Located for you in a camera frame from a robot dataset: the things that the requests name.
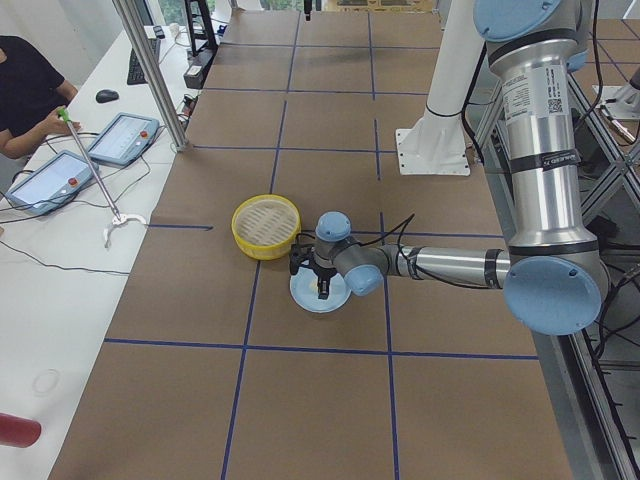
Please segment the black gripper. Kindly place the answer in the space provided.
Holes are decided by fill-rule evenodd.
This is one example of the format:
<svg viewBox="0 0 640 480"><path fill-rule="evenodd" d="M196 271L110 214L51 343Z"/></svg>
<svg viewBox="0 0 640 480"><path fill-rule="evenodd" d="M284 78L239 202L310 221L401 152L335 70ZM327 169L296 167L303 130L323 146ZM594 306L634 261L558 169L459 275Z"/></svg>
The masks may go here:
<svg viewBox="0 0 640 480"><path fill-rule="evenodd" d="M315 264L314 272L318 277L317 288L319 299L327 300L330 294L330 280L336 275L336 269L334 267Z"/></svg>

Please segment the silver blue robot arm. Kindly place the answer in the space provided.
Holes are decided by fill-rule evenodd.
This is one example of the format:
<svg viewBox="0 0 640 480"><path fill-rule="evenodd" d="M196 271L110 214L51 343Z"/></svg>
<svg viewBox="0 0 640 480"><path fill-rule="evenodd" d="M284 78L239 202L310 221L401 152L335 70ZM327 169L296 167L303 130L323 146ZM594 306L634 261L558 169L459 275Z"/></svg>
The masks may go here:
<svg viewBox="0 0 640 480"><path fill-rule="evenodd" d="M499 289L514 317L546 335L591 325L608 292L596 237L582 220L568 75L586 58L588 1L455 1L423 116L396 133L404 175L464 175L463 110L476 68L501 84L515 235L506 250L369 248L348 218L323 214L309 255L320 298L340 275L365 295L390 275Z"/></svg>

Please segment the person's hand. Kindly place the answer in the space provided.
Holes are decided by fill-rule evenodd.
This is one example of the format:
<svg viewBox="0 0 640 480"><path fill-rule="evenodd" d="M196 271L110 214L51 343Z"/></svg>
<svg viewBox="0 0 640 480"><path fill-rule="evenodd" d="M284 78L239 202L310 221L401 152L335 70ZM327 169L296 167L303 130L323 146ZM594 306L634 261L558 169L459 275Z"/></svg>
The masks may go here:
<svg viewBox="0 0 640 480"><path fill-rule="evenodd" d="M64 121L56 111L52 111L43 121L42 128L45 136L49 135L70 135L71 131L79 131L81 125L79 122L68 124Z"/></svg>

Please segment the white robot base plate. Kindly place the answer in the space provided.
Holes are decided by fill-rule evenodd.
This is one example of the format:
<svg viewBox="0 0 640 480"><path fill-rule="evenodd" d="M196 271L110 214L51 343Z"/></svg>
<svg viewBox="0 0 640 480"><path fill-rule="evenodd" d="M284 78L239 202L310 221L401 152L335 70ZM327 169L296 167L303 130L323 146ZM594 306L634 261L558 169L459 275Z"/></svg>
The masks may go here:
<svg viewBox="0 0 640 480"><path fill-rule="evenodd" d="M462 129L397 129L395 132L401 175L469 176Z"/></svg>

